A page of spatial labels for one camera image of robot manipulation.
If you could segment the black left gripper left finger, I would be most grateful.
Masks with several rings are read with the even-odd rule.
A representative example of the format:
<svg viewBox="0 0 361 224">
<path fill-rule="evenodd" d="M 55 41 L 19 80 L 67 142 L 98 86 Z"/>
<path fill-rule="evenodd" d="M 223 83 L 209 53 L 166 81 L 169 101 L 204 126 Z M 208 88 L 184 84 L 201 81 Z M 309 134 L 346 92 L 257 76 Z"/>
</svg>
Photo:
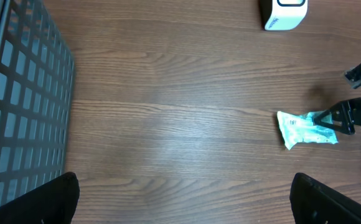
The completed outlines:
<svg viewBox="0 0 361 224">
<path fill-rule="evenodd" d="M 75 214 L 80 187 L 67 172 L 0 207 L 0 224 L 64 224 Z"/>
</svg>

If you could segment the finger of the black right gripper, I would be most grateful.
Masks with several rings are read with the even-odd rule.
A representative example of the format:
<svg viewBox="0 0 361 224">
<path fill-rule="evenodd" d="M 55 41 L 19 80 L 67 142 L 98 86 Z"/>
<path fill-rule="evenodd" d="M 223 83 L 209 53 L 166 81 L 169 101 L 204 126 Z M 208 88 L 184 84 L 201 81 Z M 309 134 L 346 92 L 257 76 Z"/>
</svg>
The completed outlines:
<svg viewBox="0 0 361 224">
<path fill-rule="evenodd" d="M 361 63 L 350 70 L 344 72 L 344 77 L 348 84 L 353 88 L 357 89 L 361 86 Z"/>
<path fill-rule="evenodd" d="M 348 101 L 341 101 L 323 111 L 313 119 L 314 124 L 329 128 L 342 134 L 355 133 L 354 119 Z"/>
</svg>

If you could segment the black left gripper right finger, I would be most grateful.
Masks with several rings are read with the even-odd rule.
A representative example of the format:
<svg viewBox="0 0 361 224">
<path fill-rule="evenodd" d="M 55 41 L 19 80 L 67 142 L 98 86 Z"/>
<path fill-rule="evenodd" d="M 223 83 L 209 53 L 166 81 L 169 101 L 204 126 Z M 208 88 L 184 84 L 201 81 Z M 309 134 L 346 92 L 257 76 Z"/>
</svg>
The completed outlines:
<svg viewBox="0 0 361 224">
<path fill-rule="evenodd" d="M 361 204 L 298 172 L 289 196 L 296 224 L 361 224 Z"/>
</svg>

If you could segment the mint green wipes packet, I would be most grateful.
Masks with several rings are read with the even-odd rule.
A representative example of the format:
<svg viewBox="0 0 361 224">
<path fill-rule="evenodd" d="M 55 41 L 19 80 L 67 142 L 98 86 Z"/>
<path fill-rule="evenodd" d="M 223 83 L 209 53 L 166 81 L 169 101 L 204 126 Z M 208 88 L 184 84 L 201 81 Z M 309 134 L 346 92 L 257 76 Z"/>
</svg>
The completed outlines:
<svg viewBox="0 0 361 224">
<path fill-rule="evenodd" d="M 277 112 L 279 129 L 288 150 L 291 150 L 297 143 L 338 143 L 334 130 L 314 124 L 314 118 L 321 113 L 321 111 L 312 111 L 294 115 L 282 111 Z"/>
</svg>

